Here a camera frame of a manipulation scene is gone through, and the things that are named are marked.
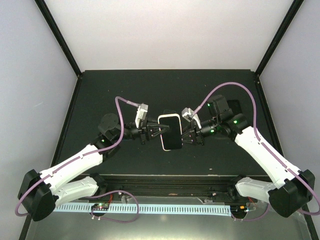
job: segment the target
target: black phone screen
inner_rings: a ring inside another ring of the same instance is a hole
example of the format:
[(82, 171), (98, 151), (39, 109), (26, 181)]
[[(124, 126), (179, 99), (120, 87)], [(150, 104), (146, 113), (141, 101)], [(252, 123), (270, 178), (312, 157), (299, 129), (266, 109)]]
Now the black phone screen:
[(165, 133), (161, 134), (164, 150), (174, 150), (182, 148), (181, 123), (178, 116), (161, 117), (159, 124), (170, 127)]

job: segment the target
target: black mat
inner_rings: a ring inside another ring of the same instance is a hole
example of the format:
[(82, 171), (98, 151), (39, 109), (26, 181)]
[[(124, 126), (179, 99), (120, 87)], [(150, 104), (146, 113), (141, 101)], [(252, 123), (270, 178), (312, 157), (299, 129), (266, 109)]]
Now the black mat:
[[(181, 114), (185, 107), (195, 109), (218, 84), (245, 85), (257, 103), (257, 126), (271, 143), (250, 70), (89, 70), (83, 80), (72, 112), (59, 161), (84, 148), (98, 133), (106, 113), (117, 113), (115, 97), (149, 105), (148, 116), (155, 119), (164, 110)], [(249, 96), (237, 86), (225, 86), (217, 94), (239, 100), (250, 124), (253, 107)], [(137, 109), (120, 104), (124, 122), (135, 120)], [(199, 112), (201, 121), (210, 118), (208, 109)], [(181, 118), (182, 127), (187, 122)], [(163, 151), (160, 138), (141, 145), (139, 140), (123, 141), (120, 151), (89, 173), (121, 175), (265, 175), (262, 168), (229, 139), (208, 137), (205, 146), (184, 145), (180, 150)]]

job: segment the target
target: phone screen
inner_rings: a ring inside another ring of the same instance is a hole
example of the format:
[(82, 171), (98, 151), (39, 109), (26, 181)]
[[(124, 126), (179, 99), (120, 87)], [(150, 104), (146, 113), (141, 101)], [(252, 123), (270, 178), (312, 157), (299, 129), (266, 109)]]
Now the phone screen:
[(158, 118), (159, 124), (168, 125), (170, 129), (161, 134), (161, 141), (164, 150), (182, 148), (182, 130), (180, 117), (177, 114), (161, 115)]

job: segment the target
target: robotic arm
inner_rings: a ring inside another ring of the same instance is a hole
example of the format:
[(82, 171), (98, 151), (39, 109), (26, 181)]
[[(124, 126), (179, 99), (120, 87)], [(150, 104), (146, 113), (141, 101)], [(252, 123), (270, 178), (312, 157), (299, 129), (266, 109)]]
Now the robotic arm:
[[(123, 138), (131, 140), (139, 138), (144, 145), (146, 141), (156, 138), (169, 129), (167, 125), (148, 119), (147, 112), (148, 105), (138, 106), (135, 121), (124, 125)], [(112, 146), (119, 139), (121, 127), (118, 122), (117, 115), (106, 114), (98, 126), (100, 134), (80, 152), (39, 173), (33, 169), (25, 174), (18, 199), (35, 183), (44, 179), (22, 201), (34, 221), (44, 219), (59, 205), (106, 191), (107, 184), (97, 173), (78, 181), (70, 181), (86, 170), (103, 163), (119, 150), (120, 147), (117, 145), (110, 150), (99, 152), (100, 149)]]
[[(270, 177), (271, 182), (241, 178), (235, 189), (242, 197), (252, 197), (270, 203), (273, 209), (287, 218), (312, 199), (312, 194), (295, 176), (287, 171), (291, 169), (313, 189), (315, 176), (309, 171), (301, 171), (278, 153), (254, 128), (249, 126), (245, 116), (233, 114), (226, 99), (217, 95), (207, 101), (212, 119), (200, 122), (198, 115), (193, 116), (190, 108), (182, 111), (182, 116), (190, 122), (182, 134), (183, 142), (193, 145), (204, 145), (205, 137), (216, 133), (223, 134), (249, 153)], [(267, 148), (285, 165), (283, 167)]]

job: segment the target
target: white wall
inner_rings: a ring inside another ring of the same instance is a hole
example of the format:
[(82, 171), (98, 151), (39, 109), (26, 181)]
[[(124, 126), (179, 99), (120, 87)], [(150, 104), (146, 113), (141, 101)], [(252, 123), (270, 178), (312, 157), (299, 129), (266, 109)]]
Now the white wall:
[[(285, 156), (316, 178), (320, 196), (320, 1), (304, 1), (261, 82)], [(308, 204), (312, 212), (319, 207)], [(313, 217), (320, 235), (320, 216)]]
[(50, 166), (76, 76), (35, 1), (2, 1), (0, 33), (0, 239), (16, 240), (22, 179)]
[(46, 0), (82, 70), (258, 67), (293, 0)]

